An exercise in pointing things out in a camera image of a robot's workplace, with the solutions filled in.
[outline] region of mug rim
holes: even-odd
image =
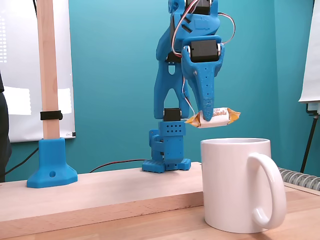
[[[256,145],[256,144],[265,144],[265,143],[270,143],[270,140],[266,138],[256,138],[256,137],[225,137],[225,138],[212,138],[212,139],[206,139],[201,141],[201,144],[209,144],[209,145],[252,145],[252,144]]]

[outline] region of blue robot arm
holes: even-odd
[[[216,35],[220,26],[218,0],[169,0],[168,10],[170,26],[156,49],[159,68],[154,85],[154,117],[162,121],[158,129],[149,132],[152,159],[142,165],[143,171],[154,173],[190,169],[191,160],[184,158],[183,144],[183,119],[189,117],[191,107],[186,81],[198,110],[209,121],[214,111],[214,79],[225,54]],[[175,67],[174,73],[169,72],[169,66]],[[177,95],[179,108],[164,106],[170,89]]]

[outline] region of white mug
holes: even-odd
[[[285,186],[268,139],[222,138],[201,142],[204,217],[231,233],[259,233],[286,216]]]

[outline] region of candy wrapper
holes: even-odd
[[[200,111],[185,123],[191,124],[199,129],[215,128],[232,124],[239,119],[240,114],[240,112],[233,111],[230,108],[221,107],[213,109],[213,115],[210,121],[204,120],[203,113]]]

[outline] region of mug handle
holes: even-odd
[[[286,191],[279,169],[270,157],[256,152],[249,155],[248,162],[258,163],[263,168],[272,198],[271,217],[268,218],[261,207],[256,207],[252,213],[253,220],[264,229],[277,228],[284,222],[287,213]]]

